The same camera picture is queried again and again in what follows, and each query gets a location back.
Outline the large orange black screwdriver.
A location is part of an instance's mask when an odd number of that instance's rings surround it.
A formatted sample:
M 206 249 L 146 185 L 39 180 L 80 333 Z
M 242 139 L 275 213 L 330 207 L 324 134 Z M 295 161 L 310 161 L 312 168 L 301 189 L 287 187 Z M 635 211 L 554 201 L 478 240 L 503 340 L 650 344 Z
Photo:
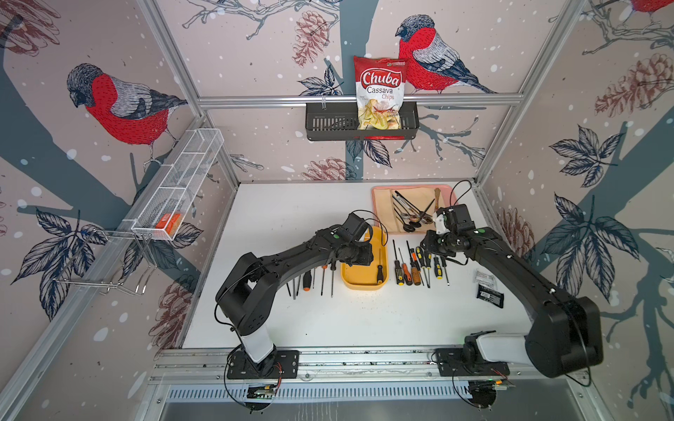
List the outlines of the large orange black screwdriver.
M 325 278 L 326 278 L 326 272 L 328 271 L 328 265 L 323 265 L 322 267 L 322 275 L 321 275 L 321 296 L 324 295 L 324 290 L 325 290 Z

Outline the black stubby yellow-tipped screwdriver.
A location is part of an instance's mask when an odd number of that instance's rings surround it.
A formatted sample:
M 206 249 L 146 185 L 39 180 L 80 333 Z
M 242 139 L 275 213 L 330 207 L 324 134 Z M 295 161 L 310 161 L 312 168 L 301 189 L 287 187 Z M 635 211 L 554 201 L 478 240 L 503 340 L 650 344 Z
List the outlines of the black stubby yellow-tipped screwdriver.
M 383 251 L 379 250 L 377 262 L 377 284 L 382 284 L 383 282 L 384 282 Z

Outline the black yellow stubby screwdriver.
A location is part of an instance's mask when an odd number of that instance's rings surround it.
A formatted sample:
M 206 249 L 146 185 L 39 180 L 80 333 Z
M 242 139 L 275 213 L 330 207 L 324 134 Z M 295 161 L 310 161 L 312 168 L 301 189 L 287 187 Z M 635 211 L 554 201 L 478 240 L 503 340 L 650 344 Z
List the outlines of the black yellow stubby screwdriver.
M 442 260 L 438 257 L 434 257 L 434 272 L 437 279 L 442 279 L 443 269 L 442 269 Z

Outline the black orange-tipped screwdriver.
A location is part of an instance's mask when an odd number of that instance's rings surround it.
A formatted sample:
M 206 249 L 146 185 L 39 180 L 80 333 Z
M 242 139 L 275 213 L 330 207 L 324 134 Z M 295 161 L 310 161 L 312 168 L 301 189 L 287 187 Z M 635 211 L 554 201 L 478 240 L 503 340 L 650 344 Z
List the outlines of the black orange-tipped screwdriver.
M 303 291 L 310 291 L 312 289 L 312 272 L 307 271 L 303 274 L 302 279 Z

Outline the slim orange black screwdriver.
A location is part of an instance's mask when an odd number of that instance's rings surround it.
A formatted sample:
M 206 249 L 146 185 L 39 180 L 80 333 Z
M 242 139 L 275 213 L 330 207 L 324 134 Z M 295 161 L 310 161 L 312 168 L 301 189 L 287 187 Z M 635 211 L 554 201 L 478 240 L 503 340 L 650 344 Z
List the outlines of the slim orange black screwdriver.
M 404 261 L 404 256 L 403 256 L 402 252 L 401 251 L 399 251 L 399 252 L 401 254 L 400 259 L 401 259 L 401 266 L 402 266 L 402 270 L 403 270 L 403 277 L 404 277 L 405 284 L 408 285 L 408 286 L 412 286 L 412 275 L 410 273 L 410 270 L 409 270 L 407 264 Z

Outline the brown handled screwdriver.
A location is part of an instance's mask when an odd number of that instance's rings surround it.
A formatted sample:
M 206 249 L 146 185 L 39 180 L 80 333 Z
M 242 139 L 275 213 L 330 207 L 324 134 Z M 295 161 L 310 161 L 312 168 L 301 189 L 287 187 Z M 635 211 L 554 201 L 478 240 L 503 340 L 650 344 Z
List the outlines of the brown handled screwdriver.
M 409 242 L 407 242 L 407 249 L 411 261 L 412 282 L 414 283 L 414 285 L 420 286 L 422 284 L 421 273 L 419 272 L 416 255 L 414 254 L 414 250 L 412 249 L 412 247 L 410 247 Z

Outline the thin black precision screwdriver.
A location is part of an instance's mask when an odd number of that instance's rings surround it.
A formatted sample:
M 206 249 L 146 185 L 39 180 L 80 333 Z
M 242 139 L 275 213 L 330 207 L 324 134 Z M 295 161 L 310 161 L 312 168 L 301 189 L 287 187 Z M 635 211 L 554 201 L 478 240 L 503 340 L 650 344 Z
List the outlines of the thin black precision screwdriver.
M 430 285 L 430 280 L 428 280 L 428 272 L 427 272 L 427 266 L 426 266 L 426 260 L 424 256 L 424 251 L 420 246 L 417 246 L 415 248 L 415 255 L 419 264 L 419 270 L 421 271 L 422 278 L 427 286 L 428 289 L 431 288 Z

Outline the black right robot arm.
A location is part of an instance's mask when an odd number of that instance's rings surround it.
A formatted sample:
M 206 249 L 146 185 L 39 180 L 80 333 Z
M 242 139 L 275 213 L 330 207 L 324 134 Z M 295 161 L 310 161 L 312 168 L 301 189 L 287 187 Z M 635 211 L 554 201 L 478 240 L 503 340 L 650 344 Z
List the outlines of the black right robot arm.
M 532 324 L 528 333 L 482 331 L 466 337 L 462 363 L 516 363 L 549 378 L 568 375 L 604 361 L 600 310 L 589 298 L 576 298 L 536 272 L 490 227 L 478 228 L 466 205 L 440 208 L 435 229 L 422 242 L 431 254 L 458 253 L 488 269 L 522 303 Z

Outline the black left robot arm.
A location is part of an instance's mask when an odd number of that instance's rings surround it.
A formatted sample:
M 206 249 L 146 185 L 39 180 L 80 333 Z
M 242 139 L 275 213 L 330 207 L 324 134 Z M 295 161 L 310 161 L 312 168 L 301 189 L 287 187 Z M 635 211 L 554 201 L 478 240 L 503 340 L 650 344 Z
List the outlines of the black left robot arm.
M 373 226 L 351 212 L 344 223 L 320 229 L 284 252 L 241 256 L 216 294 L 215 303 L 240 337 L 247 359 L 258 367 L 273 362 L 277 348 L 266 322 L 279 289 L 324 265 L 370 265 L 374 261 L 372 240 Z

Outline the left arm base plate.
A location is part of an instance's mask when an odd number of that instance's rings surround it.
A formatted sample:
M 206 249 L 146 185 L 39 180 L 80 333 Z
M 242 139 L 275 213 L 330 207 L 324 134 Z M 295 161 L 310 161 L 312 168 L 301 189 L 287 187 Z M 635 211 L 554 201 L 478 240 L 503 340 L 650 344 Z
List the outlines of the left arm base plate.
M 274 350 L 264 360 L 255 363 L 245 351 L 238 349 L 228 356 L 226 379 L 296 379 L 298 363 L 298 350 Z

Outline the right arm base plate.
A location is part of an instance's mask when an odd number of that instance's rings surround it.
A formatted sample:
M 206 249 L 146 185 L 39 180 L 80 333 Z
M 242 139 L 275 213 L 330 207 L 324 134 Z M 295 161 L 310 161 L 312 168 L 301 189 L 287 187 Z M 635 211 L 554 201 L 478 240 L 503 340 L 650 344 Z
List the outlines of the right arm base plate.
M 441 377 L 510 375 L 505 362 L 486 361 L 480 354 L 471 354 L 461 347 L 437 348 L 431 360 L 437 365 Z

